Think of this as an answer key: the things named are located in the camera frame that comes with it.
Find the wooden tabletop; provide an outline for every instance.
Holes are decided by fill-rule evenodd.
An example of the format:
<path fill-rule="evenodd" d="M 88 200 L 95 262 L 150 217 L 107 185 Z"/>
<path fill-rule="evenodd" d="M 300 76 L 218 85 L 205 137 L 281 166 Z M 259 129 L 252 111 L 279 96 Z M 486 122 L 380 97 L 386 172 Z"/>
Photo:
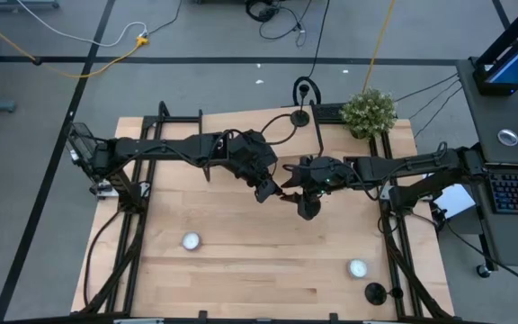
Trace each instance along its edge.
<path fill-rule="evenodd" d="M 272 117 L 289 112 L 291 108 L 204 115 L 203 131 L 259 131 Z M 141 122 L 141 118 L 121 118 L 116 136 L 138 138 Z M 370 154 L 367 141 L 354 139 L 341 126 L 321 125 L 320 129 L 324 155 Z M 163 130 L 162 138 L 182 139 L 197 133 L 197 124 L 166 123 Z M 284 139 L 291 130 L 289 120 L 280 119 L 265 137 L 269 141 Z M 397 121 L 389 136 L 395 158 L 416 154 L 409 121 Z M 282 164 L 318 153 L 313 122 L 273 149 L 280 158 L 274 179 L 282 184 L 290 177 Z M 128 174 L 132 168 L 132 164 L 126 166 Z M 416 180 L 409 177 L 399 183 Z M 385 242 L 377 229 L 377 202 L 363 192 L 335 192 L 322 197 L 321 212 L 306 221 L 297 214 L 296 205 L 276 197 L 257 203 L 253 190 L 221 167 L 211 169 L 207 183 L 200 169 L 184 162 L 157 162 L 132 316 L 195 318 L 199 311 L 208 311 L 210 318 L 231 319 L 321 320 L 328 319 L 331 312 L 338 313 L 341 320 L 397 318 L 392 298 L 373 306 L 363 294 L 371 282 L 388 290 L 391 286 Z M 89 241 L 113 215 L 116 204 L 115 199 L 98 202 Z M 430 218 L 424 203 L 417 204 L 415 213 Z M 90 296 L 111 273 L 121 221 L 122 216 L 95 246 Z M 417 276 L 442 308 L 453 313 L 433 226 L 410 217 L 406 224 Z M 196 251 L 181 246 L 187 231 L 201 235 L 203 244 Z M 364 279 L 352 279 L 347 273 L 347 262 L 354 258 L 367 263 Z M 83 272 L 82 267 L 74 311 L 84 306 Z M 405 277 L 400 274 L 400 278 L 405 290 Z M 122 308 L 126 283 L 125 274 L 116 310 Z M 406 312 L 412 314 L 408 295 L 406 292 Z"/>

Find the green leaves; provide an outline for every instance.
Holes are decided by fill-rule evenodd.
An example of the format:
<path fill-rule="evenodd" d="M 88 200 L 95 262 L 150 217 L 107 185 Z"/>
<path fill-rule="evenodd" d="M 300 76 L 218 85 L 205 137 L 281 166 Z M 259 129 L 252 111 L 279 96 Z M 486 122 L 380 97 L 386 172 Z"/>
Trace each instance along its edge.
<path fill-rule="evenodd" d="M 345 128 L 360 138 L 372 139 L 395 126 L 393 98 L 376 89 L 353 95 L 340 113 Z"/>

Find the wheel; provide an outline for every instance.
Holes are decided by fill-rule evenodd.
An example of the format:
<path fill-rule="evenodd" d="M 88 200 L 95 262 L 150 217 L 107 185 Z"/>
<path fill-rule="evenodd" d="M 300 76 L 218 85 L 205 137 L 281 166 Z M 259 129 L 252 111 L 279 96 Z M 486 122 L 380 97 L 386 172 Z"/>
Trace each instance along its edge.
<path fill-rule="evenodd" d="M 491 272 L 487 270 L 485 265 L 477 265 L 477 275 L 481 278 L 488 278 L 491 276 Z"/>

